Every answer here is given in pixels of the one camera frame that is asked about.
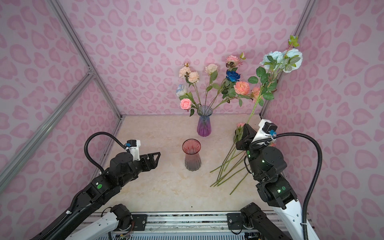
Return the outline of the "purple blue glass vase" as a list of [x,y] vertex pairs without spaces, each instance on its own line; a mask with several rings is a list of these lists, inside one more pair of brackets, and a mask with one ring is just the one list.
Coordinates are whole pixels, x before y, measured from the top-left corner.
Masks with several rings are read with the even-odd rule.
[[197,126],[197,133],[201,137],[207,137],[212,132],[210,117],[213,110],[209,106],[201,106],[198,109],[199,122]]

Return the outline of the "peach carnation flower stem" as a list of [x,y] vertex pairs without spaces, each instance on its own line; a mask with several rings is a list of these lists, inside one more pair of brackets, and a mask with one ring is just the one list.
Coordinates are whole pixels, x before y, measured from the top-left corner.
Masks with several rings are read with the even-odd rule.
[[193,71],[190,68],[189,63],[185,62],[182,68],[179,70],[179,78],[185,81],[185,84],[181,85],[187,86],[188,90],[192,93],[199,109],[202,106],[202,101],[197,86],[200,81],[200,74],[197,71]]

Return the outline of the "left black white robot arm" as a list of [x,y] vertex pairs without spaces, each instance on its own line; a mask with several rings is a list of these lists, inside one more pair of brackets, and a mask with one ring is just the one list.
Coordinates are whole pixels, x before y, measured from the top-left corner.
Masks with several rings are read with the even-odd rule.
[[122,187],[158,166],[161,153],[139,156],[138,160],[128,152],[117,154],[110,167],[94,178],[73,197],[70,206],[48,227],[38,233],[34,240],[64,240],[85,219],[117,195]]

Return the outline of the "dark blue rose stem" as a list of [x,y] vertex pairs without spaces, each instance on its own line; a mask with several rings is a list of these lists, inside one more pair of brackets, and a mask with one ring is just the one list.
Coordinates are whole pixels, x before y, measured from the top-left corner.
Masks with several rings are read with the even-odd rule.
[[240,81],[241,75],[236,71],[227,70],[226,78],[224,79],[220,93],[222,94],[222,99],[234,98],[236,96],[235,85]]

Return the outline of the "cream rose flower stem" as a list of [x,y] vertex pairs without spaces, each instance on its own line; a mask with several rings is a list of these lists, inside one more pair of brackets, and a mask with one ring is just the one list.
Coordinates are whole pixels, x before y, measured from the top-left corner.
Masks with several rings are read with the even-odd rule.
[[[221,91],[221,85],[216,83],[216,80],[218,78],[218,65],[216,64],[209,64],[205,67],[205,72],[209,76],[209,82],[206,87],[205,91],[205,104],[208,107],[212,107],[213,104],[215,103],[220,91]],[[213,92],[214,97],[211,99],[210,103],[208,104],[208,98],[209,98],[209,93]]]

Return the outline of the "red glass vase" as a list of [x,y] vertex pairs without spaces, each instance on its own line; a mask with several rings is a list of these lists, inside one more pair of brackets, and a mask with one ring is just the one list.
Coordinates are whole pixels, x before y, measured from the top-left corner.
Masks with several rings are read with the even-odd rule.
[[199,154],[201,150],[201,143],[196,139],[187,139],[182,145],[182,150],[186,154],[186,169],[192,172],[197,171],[202,165]]

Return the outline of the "pink carnation flower stem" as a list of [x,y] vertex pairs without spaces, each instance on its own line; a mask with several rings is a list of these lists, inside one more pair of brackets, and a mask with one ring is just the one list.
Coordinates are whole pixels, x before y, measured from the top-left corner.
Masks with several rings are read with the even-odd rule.
[[[244,52],[242,52],[240,54],[240,56],[234,56],[234,55],[229,55],[227,58],[226,58],[226,72],[227,70],[230,70],[230,71],[236,71],[238,73],[238,67],[242,64],[241,60],[245,60],[245,54]],[[215,103],[213,104],[213,106],[211,107],[212,110],[214,111],[214,107],[222,100],[222,96],[218,96]]]

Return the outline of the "pink rose flower stem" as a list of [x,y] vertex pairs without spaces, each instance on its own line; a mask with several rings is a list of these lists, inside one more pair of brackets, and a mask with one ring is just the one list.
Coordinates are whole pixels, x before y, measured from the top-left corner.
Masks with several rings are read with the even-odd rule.
[[188,98],[181,100],[180,107],[181,109],[189,112],[190,117],[193,116],[194,113],[198,110],[198,105]]

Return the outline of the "coral pink rose stem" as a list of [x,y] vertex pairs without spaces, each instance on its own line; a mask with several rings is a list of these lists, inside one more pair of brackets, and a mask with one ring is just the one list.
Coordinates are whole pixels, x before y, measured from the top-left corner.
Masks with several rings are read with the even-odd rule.
[[260,87],[251,88],[248,82],[225,81],[219,90],[222,100],[214,107],[214,110],[225,103],[229,104],[232,100],[238,100],[240,107],[243,105],[243,99],[252,100],[254,105],[257,105],[261,100],[261,92]]

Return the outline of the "white blue rose stem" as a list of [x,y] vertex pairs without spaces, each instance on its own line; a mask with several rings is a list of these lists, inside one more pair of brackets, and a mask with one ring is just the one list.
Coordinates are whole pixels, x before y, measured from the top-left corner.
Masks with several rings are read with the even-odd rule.
[[196,103],[192,93],[188,90],[187,86],[179,85],[176,90],[176,96],[179,98],[180,102],[182,99],[188,98]]

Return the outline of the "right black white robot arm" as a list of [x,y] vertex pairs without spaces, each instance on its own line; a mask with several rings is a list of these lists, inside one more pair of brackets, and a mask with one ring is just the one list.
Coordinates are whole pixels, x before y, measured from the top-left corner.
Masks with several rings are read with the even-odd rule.
[[[262,120],[259,130],[255,131],[249,124],[241,127],[242,136],[236,141],[236,149],[244,151],[245,167],[257,181],[257,192],[263,202],[272,207],[280,217],[288,233],[276,226],[261,208],[250,203],[240,210],[239,220],[229,229],[256,230],[268,240],[317,240],[317,233],[308,220],[308,205],[323,163],[323,153],[319,143],[306,134],[277,134],[277,126],[269,120]],[[317,151],[317,167],[304,202],[301,204],[292,185],[283,176],[287,167],[282,152],[270,143],[278,138],[300,137],[310,141]]]

